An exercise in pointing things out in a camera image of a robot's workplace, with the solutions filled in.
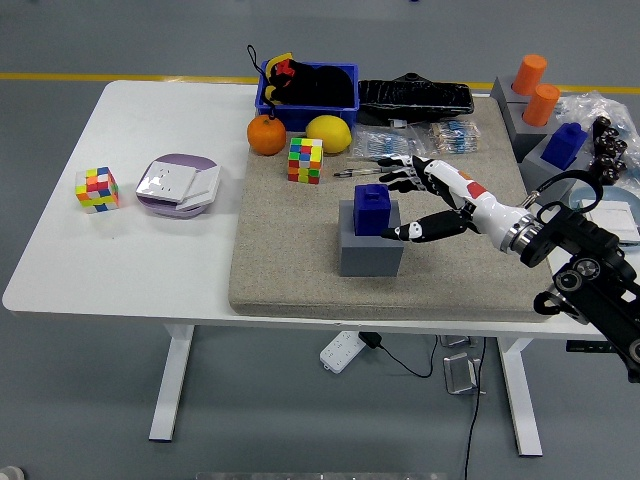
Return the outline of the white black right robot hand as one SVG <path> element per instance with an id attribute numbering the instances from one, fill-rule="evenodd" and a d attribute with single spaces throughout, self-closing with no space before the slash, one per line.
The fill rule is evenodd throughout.
<path id="1" fill-rule="evenodd" d="M 430 192 L 449 206 L 447 211 L 389 227 L 381 233 L 384 238 L 425 243 L 470 229 L 487 235 L 495 248 L 507 252 L 529 221 L 526 209 L 500 203 L 481 184 L 443 160 L 393 155 L 378 164 L 391 169 L 380 178 L 389 190 Z"/>

